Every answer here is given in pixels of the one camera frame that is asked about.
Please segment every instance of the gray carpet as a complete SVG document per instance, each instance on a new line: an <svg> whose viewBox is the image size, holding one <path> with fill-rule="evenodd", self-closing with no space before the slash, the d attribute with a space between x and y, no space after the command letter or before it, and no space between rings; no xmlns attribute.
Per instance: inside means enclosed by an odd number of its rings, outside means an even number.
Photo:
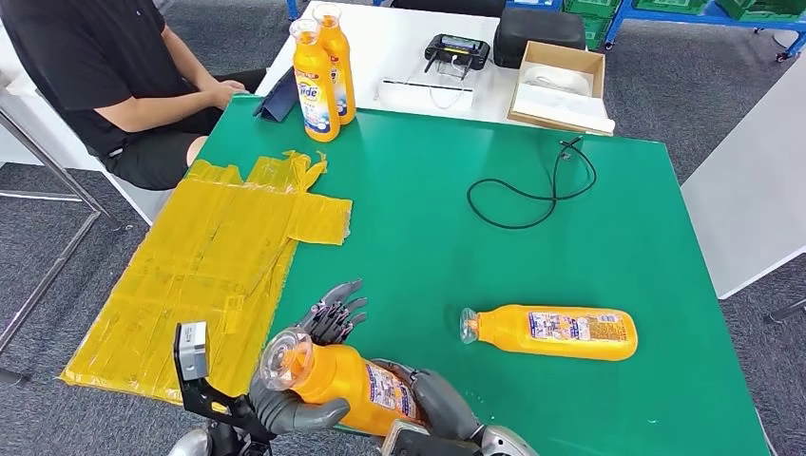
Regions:
<svg viewBox="0 0 806 456"><path fill-rule="evenodd" d="M271 62L287 36L281 0L163 0L168 23L213 72ZM668 144L680 181L689 176L789 64L773 62L769 32L627 22L607 54L607 108L618 134ZM146 227L97 174L74 173L131 231L99 222L46 295L0 366L30 374L0 390L0 454L160 455L201 420L181 409L55 376L143 238ZM0 188L57 189L43 169L6 165ZM0 198L0 324L5 324L83 221L79 204ZM781 456L806 454L806 317L768 326L760 316L806 295L799 258L722 303L739 362ZM681 404L696 413L696 405ZM374 454L366 439L337 432L280 438L280 456Z"/></svg>

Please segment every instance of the orange detergent bottle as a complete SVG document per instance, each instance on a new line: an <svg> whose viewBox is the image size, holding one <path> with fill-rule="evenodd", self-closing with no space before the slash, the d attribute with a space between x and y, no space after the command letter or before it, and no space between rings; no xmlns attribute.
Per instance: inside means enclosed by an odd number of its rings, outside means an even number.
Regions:
<svg viewBox="0 0 806 456"><path fill-rule="evenodd" d="M342 125L355 117L355 92L353 71L350 68L350 44L338 24L341 9L332 3L314 8L314 19L319 23L319 42L330 56L331 77L336 87L336 107Z"/></svg>
<svg viewBox="0 0 806 456"><path fill-rule="evenodd" d="M294 21L290 28L291 36L297 40L294 74L305 132L312 139L326 143L338 136L340 123L330 57L318 42L317 30L317 22L311 19Z"/></svg>
<svg viewBox="0 0 806 456"><path fill-rule="evenodd" d="M350 403L341 424L385 436L394 420L419 422L412 392L388 370L346 345L320 347L307 332L289 328L266 346L260 378L270 390L293 390L309 404L337 398Z"/></svg>
<svg viewBox="0 0 806 456"><path fill-rule="evenodd" d="M460 336L507 352L619 361L638 348L635 323L627 313L586 307L519 306L491 312L462 311Z"/></svg>

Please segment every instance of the bottle label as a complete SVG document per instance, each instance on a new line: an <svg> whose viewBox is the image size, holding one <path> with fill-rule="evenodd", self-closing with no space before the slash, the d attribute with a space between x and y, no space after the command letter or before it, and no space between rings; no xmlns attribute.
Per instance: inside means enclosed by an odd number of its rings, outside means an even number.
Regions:
<svg viewBox="0 0 806 456"><path fill-rule="evenodd" d="M327 133L331 129L330 113L327 99L317 84L319 76L304 71L295 71L297 76L297 89L299 90L299 104L302 107L302 119L305 126L316 133Z"/></svg>
<svg viewBox="0 0 806 456"><path fill-rule="evenodd" d="M627 340L622 318L614 313L571 317L559 313L530 312L529 332L535 339Z"/></svg>
<svg viewBox="0 0 806 456"><path fill-rule="evenodd" d="M347 80L344 77L344 68L338 57L331 57L330 77L333 79L333 87L336 89L336 108L339 116L347 115Z"/></svg>
<svg viewBox="0 0 806 456"><path fill-rule="evenodd" d="M417 419L417 406L412 391L388 370L367 363L370 379L370 400L389 410L397 410L409 418Z"/></svg>

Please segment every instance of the black bag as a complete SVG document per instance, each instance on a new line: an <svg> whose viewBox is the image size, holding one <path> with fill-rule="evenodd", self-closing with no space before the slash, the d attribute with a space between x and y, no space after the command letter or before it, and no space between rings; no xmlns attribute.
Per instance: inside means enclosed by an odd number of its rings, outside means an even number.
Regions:
<svg viewBox="0 0 806 456"><path fill-rule="evenodd" d="M394 0L392 8L501 17L507 0Z"/></svg>
<svg viewBox="0 0 806 456"><path fill-rule="evenodd" d="M499 67L519 68L527 41L585 49L582 16L540 9L506 8L495 30L492 61Z"/></svg>

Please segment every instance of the detergent bottle cap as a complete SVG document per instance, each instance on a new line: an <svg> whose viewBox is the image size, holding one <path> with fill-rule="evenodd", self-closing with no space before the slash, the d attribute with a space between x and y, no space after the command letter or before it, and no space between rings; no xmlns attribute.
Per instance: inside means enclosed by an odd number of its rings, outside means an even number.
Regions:
<svg viewBox="0 0 806 456"><path fill-rule="evenodd" d="M313 19L297 19L288 28L291 36L301 45L312 45L319 38L319 25Z"/></svg>
<svg viewBox="0 0 806 456"><path fill-rule="evenodd" d="M304 382L314 365L314 343L297 327L277 334L263 351L260 379L269 390L283 391Z"/></svg>
<svg viewBox="0 0 806 456"><path fill-rule="evenodd" d="M462 311L462 316L459 318L459 337L462 342L469 344L478 340L478 313L465 309Z"/></svg>
<svg viewBox="0 0 806 456"><path fill-rule="evenodd" d="M325 28L338 27L341 9L332 3L323 3L314 8L314 19Z"/></svg>

